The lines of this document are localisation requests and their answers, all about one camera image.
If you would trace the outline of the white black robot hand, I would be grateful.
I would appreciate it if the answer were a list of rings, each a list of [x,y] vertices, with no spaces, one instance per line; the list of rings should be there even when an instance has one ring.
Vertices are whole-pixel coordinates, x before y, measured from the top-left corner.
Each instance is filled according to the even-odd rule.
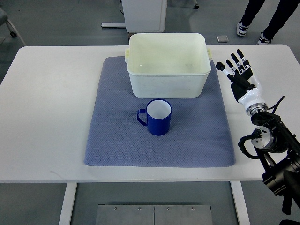
[[[241,50],[231,54],[234,61],[226,60],[227,67],[222,63],[216,64],[216,69],[223,72],[231,82],[235,100],[244,106],[246,113],[251,116],[265,112],[268,106],[263,99],[263,89],[249,61]]]

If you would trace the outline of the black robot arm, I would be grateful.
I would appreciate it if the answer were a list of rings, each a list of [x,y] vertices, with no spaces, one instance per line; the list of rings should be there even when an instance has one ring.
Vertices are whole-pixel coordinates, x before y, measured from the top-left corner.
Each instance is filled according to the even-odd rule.
[[[268,112],[265,103],[249,106],[246,111],[257,127],[238,146],[248,158],[260,160],[265,169],[263,183],[283,197],[282,212],[290,215],[292,203],[300,203],[300,143],[275,114],[277,107],[275,104]]]

